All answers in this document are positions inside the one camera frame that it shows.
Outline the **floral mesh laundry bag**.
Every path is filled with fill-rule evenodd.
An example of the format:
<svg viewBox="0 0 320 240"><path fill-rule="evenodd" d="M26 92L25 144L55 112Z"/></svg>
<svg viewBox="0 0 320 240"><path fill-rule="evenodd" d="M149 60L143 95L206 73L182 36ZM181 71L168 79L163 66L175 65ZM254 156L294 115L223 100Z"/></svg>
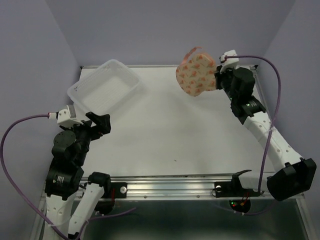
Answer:
<svg viewBox="0 0 320 240"><path fill-rule="evenodd" d="M203 92L215 91L217 64L207 53L197 53L201 48L192 48L176 68L175 76L181 89L192 97Z"/></svg>

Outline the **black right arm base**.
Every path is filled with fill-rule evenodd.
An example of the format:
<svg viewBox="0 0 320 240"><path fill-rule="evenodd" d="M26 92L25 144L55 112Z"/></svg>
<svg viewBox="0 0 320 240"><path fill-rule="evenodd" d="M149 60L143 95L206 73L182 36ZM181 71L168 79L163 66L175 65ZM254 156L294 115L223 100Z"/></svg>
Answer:
<svg viewBox="0 0 320 240"><path fill-rule="evenodd" d="M253 188L243 188L240 177L243 174L251 173L251 170L242 170L232 175L229 181L216 181L211 190L211 195L215 198L231 198L241 197L240 200L229 200L231 209L237 214L247 215L251 208L250 197L259 197L260 192L255 191Z"/></svg>

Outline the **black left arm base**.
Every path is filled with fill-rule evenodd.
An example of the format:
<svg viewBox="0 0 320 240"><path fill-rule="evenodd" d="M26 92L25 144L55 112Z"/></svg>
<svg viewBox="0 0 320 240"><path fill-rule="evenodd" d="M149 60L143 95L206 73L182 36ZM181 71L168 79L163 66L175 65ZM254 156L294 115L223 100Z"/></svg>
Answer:
<svg viewBox="0 0 320 240"><path fill-rule="evenodd" d="M104 216L112 212L116 200L127 197L128 184L126 182L111 182L110 190L104 193L94 208L95 215Z"/></svg>

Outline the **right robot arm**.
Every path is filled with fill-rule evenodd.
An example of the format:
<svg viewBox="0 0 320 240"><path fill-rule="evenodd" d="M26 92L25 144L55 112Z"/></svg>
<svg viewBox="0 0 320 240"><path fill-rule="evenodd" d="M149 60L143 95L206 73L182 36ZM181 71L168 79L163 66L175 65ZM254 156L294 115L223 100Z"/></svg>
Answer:
<svg viewBox="0 0 320 240"><path fill-rule="evenodd" d="M251 70L243 67L217 67L214 74L216 87L230 100L230 108L240 123L263 147L262 159L270 160L274 173L254 172L245 169L232 175L230 181L216 182L216 197L253 197L269 193L283 201L308 191L317 165L311 158L303 158L290 147L280 132L272 126L266 108L253 95L255 78Z"/></svg>

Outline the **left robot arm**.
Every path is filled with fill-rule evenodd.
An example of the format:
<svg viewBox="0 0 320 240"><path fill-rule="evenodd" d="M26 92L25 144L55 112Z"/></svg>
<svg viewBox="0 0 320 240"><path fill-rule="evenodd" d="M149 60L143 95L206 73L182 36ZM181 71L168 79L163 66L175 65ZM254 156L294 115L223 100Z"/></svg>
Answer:
<svg viewBox="0 0 320 240"><path fill-rule="evenodd" d="M86 113L87 121L68 116L66 110L57 114L62 129L53 140L52 162L45 181L46 217L45 240L79 240L101 197L111 193L111 177L93 172L88 177L84 194L76 210L72 206L80 187L82 169L90 143L111 132L110 115Z"/></svg>

